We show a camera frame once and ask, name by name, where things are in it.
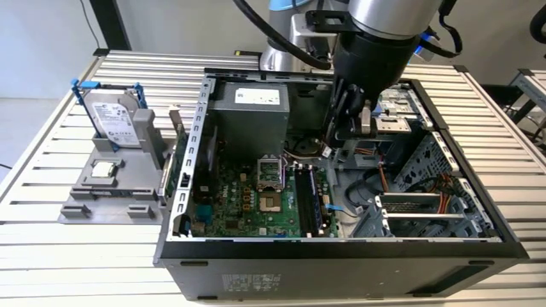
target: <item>blue clip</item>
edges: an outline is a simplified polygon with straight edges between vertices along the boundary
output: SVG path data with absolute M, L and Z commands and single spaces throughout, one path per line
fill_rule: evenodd
M 330 209 L 330 210 L 343 211 L 343 207 L 342 207 L 342 206 L 335 206 L 335 205 L 332 205 L 331 203 L 327 203 L 327 204 L 324 205 L 324 207 L 326 207 L 326 209 Z
M 84 90 L 96 90 L 97 88 L 100 88 L 100 82 L 81 81 L 79 87 L 83 88 Z
M 296 7 L 304 5 L 311 0 L 296 0 Z M 292 0 L 270 0 L 270 11 L 284 11 L 292 9 Z
M 91 114 L 89 114 L 89 112 L 88 112 L 88 109 L 87 109 L 87 106 L 85 106 L 85 103 L 84 103 L 84 98 L 83 98 L 83 96 L 81 96 L 81 93 L 79 92 L 79 89 L 80 89 L 80 87 L 77 86 L 79 80 L 73 78 L 69 83 L 72 84 L 71 90 L 72 90 L 72 93 L 73 93 L 75 96 L 76 96 L 77 103 L 80 104 L 81 107 L 84 107 L 87 116 L 88 116 L 88 118 L 89 118 L 89 120 L 91 120 L 91 124 L 93 125 L 95 133 L 96 133 L 97 137 L 101 138 L 99 129 L 97 129 L 96 125 L 95 125 L 93 120 L 91 119 Z
M 146 97 L 144 97 L 144 88 L 140 85 L 140 83 L 135 83 L 133 89 L 136 90 L 136 95 L 139 96 L 139 106 L 142 109 L 148 108 L 148 104 L 146 103 Z
M 421 33 L 421 38 L 423 39 L 423 40 L 429 40 L 430 39 L 430 35 L 429 34 L 426 34 L 425 32 L 423 33 Z M 415 49 L 415 51 L 413 52 L 413 54 L 417 54 L 417 55 L 419 55 L 419 53 L 421 53 L 421 50 L 423 50 L 423 47 L 421 46 L 421 45 L 418 45 L 418 48 Z
M 380 106 L 380 99 L 382 99 L 382 96 L 379 96 L 379 101 L 378 101 L 378 103 L 376 103 L 376 105 L 375 105 L 375 109 L 374 109 L 374 111 L 372 111 L 372 115 L 379 115 L 379 114 L 382 114 L 383 113 L 383 108 L 382 108 L 382 106 Z

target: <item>metal frame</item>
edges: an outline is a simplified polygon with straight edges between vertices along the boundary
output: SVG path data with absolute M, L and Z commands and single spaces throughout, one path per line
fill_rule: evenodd
M 470 286 L 478 280 L 487 278 L 495 272 L 509 268 L 511 265 L 522 262 L 529 258 L 523 246 L 518 241 L 514 232 L 507 226 L 506 220 L 502 218 L 493 201 L 489 198 L 485 188 L 481 182 L 477 180 L 477 174 L 469 166 L 469 162 L 465 155 L 459 152 L 458 145 L 453 136 L 449 134 L 446 128 L 439 128 L 438 133 L 433 132 L 433 138 L 441 142 L 441 152 L 446 155 L 446 159 L 450 161 L 450 165 L 454 163 L 461 165 L 461 172 L 467 178 L 470 186 L 477 193 L 477 199 L 483 204 L 486 212 L 495 224 L 495 230 L 489 230 L 490 238 L 475 239 L 459 239 L 454 238 L 427 238 L 423 240 L 413 240 L 414 238 L 395 238 L 384 237 L 370 240 L 368 238 L 247 238 L 247 237 L 187 237 L 187 222 L 191 220 L 187 212 L 191 212 L 188 208 L 188 201 L 191 195 L 191 181 L 194 176 L 194 165 L 196 156 L 196 149 L 199 148 L 199 139 L 203 130 L 206 108 L 202 105 L 207 105 L 210 96 L 214 93 L 214 88 L 219 82 L 292 82 L 292 83 L 312 83 L 323 84 L 331 82 L 331 78 L 320 75 L 306 73 L 286 73 L 286 72 L 243 72 L 240 70 L 207 70 L 204 82 L 202 85 L 202 92 L 199 97 L 198 110 L 195 113 L 195 122 L 191 129 L 190 139 L 196 141 L 195 146 L 188 145 L 187 154 L 188 160 L 183 165 L 180 180 L 187 180 L 188 184 L 179 187 L 175 195 L 174 210 L 171 211 L 171 223 L 163 225 L 162 232 L 166 233 L 160 237 L 158 242 L 158 256 L 160 262 L 170 267 L 172 264 L 188 263 L 188 266 L 196 266 L 194 262 L 199 263 L 200 269 L 187 268 L 187 265 L 179 265 L 170 267 L 171 275 L 176 283 L 183 283 L 180 288 L 183 293 L 190 297 L 198 297 L 206 293 L 212 296 L 218 296 L 220 299 L 248 299 L 248 298 L 284 298 L 280 294 L 260 294 L 256 292 L 244 293 L 228 293 L 226 285 L 218 286 L 219 272 L 223 276 L 231 274 L 267 274 L 266 272 L 284 272 L 279 267 L 287 265 L 295 267 L 306 267 L 306 264 L 311 260 L 328 260 L 332 259 L 340 263 L 339 270 L 328 274 L 330 278 L 343 278 L 351 269 L 344 265 L 347 260 L 355 261 L 359 265 L 359 269 L 363 267 L 370 272 L 370 280 L 378 280 L 375 277 L 379 271 L 388 271 L 390 265 L 395 265 L 396 262 L 404 263 L 400 266 L 400 271 L 407 273 L 408 267 L 423 267 L 423 258 L 430 259 L 433 262 L 438 261 L 437 270 L 446 270 L 446 274 L 442 277 L 422 277 L 415 281 L 421 285 L 434 285 L 422 288 L 403 288 L 403 292 L 396 292 L 396 288 L 388 287 L 388 293 L 395 292 L 396 296 L 447 296 L 455 293 L 462 288 Z M 431 115 L 434 126 L 443 125 L 442 116 L 438 113 L 437 107 L 423 99 L 426 93 L 419 90 L 419 81 L 410 82 L 419 100 L 423 101 L 427 113 Z M 252 270 L 242 269 L 247 259 L 260 259 L 263 263 L 260 266 L 254 267 Z M 475 259 L 479 259 L 481 268 L 473 267 Z M 316 269 L 299 269 L 299 274 L 306 276 L 307 283 L 314 284 L 316 274 L 322 274 L 322 271 Z M 392 279 L 383 278 L 387 283 L 392 282 Z M 306 295 L 319 295 L 323 298 L 338 298 L 343 296 L 343 293 L 364 296 L 364 293 L 359 293 L 356 289 L 360 286 L 351 287 L 351 283 L 344 283 L 343 290 L 338 288 L 335 292 L 318 293 L 302 287 L 303 294 L 294 295 L 294 290 L 290 290 L 287 285 L 291 285 L 295 281 L 295 277 L 286 277 L 283 287 L 279 288 L 279 293 L 287 297 L 306 298 Z M 374 286 L 368 285 L 370 291 L 379 290 Z
M 519 123 L 535 106 L 546 112 L 546 71 L 521 69 L 510 86 L 518 87 L 530 98 L 511 116 L 514 123 Z
M 116 0 L 88 0 L 108 49 L 131 50 Z

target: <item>aluminum table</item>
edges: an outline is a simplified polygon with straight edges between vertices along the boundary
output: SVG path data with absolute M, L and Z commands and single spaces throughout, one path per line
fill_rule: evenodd
M 255 57 L 111 51 L 80 79 L 146 87 L 155 125 L 174 137 L 178 105 L 191 127 L 204 67 L 256 69 Z M 546 160 L 465 70 L 410 65 L 530 261 L 446 299 L 210 302 L 236 306 L 546 306 Z M 168 306 L 186 302 L 166 269 L 152 266 L 159 226 L 63 225 L 57 215 L 93 149 L 93 129 L 71 93 L 0 184 L 0 305 Z

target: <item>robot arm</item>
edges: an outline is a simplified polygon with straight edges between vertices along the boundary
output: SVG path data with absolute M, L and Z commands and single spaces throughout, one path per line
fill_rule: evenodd
M 336 33 L 334 51 L 335 82 L 327 116 L 324 142 L 338 147 L 351 138 L 372 138 L 371 111 L 379 94 L 402 76 L 419 43 L 434 53 L 454 57 L 462 50 L 457 30 L 443 23 L 457 0 L 350 0 L 348 11 L 306 12 L 306 23 L 316 33 Z M 234 0 L 239 9 L 271 40 L 310 66 L 328 70 L 330 63 L 307 54 L 280 35 L 248 7 Z M 455 52 L 422 41 L 435 12 L 455 41 Z
M 330 11 L 347 11 L 348 0 L 270 0 L 268 7 L 268 24 L 282 34 L 290 42 L 296 45 L 312 57 L 320 61 L 328 59 L 320 58 L 320 56 L 330 54 L 330 48 L 326 53 L 322 48 L 324 40 L 320 37 L 330 37 L 330 46 L 334 46 L 334 40 L 336 33 L 312 33 L 306 25 L 304 13 L 311 10 L 330 10 Z M 260 57 L 260 69 L 282 72 L 308 72 L 312 66 L 306 65 L 299 59 L 296 59 L 283 47 L 279 46 L 274 40 L 267 39 L 267 48 Z

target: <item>white label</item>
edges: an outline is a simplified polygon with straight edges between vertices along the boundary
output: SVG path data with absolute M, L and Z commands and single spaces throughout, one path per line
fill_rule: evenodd
M 383 108 L 384 109 L 395 109 L 396 105 L 392 102 L 384 102 L 383 103 Z
M 235 91 L 236 104 L 271 104 L 280 105 L 279 90 L 263 90 L 260 88 L 238 88 Z
M 328 158 L 331 153 L 332 153 L 332 149 L 328 146 L 326 146 L 323 150 L 323 157 Z
M 107 138 L 119 146 L 140 145 L 127 108 L 120 104 L 93 102 L 93 109 Z
M 228 292 L 275 292 L 280 274 L 222 274 L 223 290 Z

